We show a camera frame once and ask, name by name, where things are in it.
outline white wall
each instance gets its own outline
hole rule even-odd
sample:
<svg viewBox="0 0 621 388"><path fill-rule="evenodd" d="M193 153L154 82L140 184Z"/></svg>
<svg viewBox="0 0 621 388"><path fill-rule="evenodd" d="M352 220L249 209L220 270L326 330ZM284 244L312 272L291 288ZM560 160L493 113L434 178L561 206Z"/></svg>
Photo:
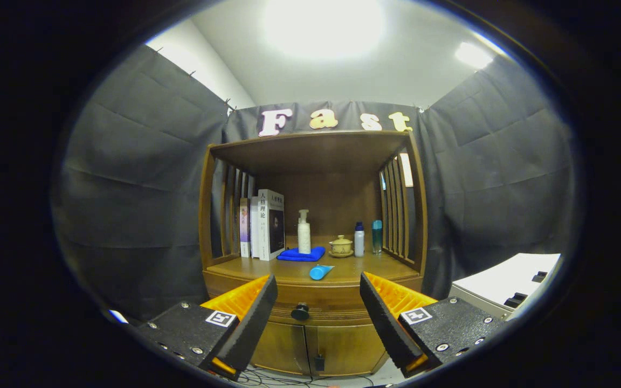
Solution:
<svg viewBox="0 0 621 388"><path fill-rule="evenodd" d="M159 54L187 73L195 71L192 77L222 100L231 99L230 106L256 106L229 67L193 24L192 19L186 19L162 32L146 42L146 45L155 51L161 49Z"/></svg>

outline blue towel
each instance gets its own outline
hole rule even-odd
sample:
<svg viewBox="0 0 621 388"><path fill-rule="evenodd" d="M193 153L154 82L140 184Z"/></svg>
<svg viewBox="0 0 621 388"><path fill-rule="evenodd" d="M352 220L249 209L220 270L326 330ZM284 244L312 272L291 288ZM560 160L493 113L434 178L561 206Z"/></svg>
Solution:
<svg viewBox="0 0 621 388"><path fill-rule="evenodd" d="M279 253L277 260L289 260L292 262L317 262L324 254L324 246L316 246L311 249L310 253L299 253L298 248L293 248Z"/></svg>

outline gray curtain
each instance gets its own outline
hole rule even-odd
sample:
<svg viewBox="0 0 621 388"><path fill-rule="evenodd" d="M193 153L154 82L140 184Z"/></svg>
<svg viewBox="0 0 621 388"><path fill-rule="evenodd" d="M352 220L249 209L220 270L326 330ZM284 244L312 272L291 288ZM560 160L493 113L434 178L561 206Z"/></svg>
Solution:
<svg viewBox="0 0 621 388"><path fill-rule="evenodd" d="M496 58L422 120L426 171L438 170L428 188L424 293L446 297L453 280L519 252L567 250L578 193L574 137L524 68Z"/></svg>
<svg viewBox="0 0 621 388"><path fill-rule="evenodd" d="M198 244L202 164L226 104L146 46L73 128L53 207L67 261L114 309L147 320L207 300Z"/></svg>

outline ceiling light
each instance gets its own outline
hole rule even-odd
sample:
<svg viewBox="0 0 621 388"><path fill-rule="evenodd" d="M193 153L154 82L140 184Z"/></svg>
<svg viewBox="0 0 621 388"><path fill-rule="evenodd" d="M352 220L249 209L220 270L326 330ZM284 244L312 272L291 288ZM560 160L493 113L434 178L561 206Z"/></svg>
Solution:
<svg viewBox="0 0 621 388"><path fill-rule="evenodd" d="M377 0L270 0L262 22L274 49L312 60L365 54L384 30Z"/></svg>
<svg viewBox="0 0 621 388"><path fill-rule="evenodd" d="M493 58L485 51L466 42L459 45L459 49L456 51L455 56L459 61L473 66L476 69L485 68L493 61Z"/></svg>

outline floor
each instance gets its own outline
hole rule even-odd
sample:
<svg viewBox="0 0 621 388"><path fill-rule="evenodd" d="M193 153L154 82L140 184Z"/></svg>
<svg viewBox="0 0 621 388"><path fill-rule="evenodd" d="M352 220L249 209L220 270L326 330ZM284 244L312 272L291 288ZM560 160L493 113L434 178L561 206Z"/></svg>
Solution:
<svg viewBox="0 0 621 388"><path fill-rule="evenodd" d="M239 377L235 384L239 386L263 386L273 388L275 386L340 386L341 388L363 388L365 386L377 386L387 384L397 384L405 381L401 371L396 368L392 359L387 359L386 363L377 372L360 376L341 376L341 377L321 377L313 378L310 376L299 376L290 373L281 373L269 369L254 368L251 366Z"/></svg>

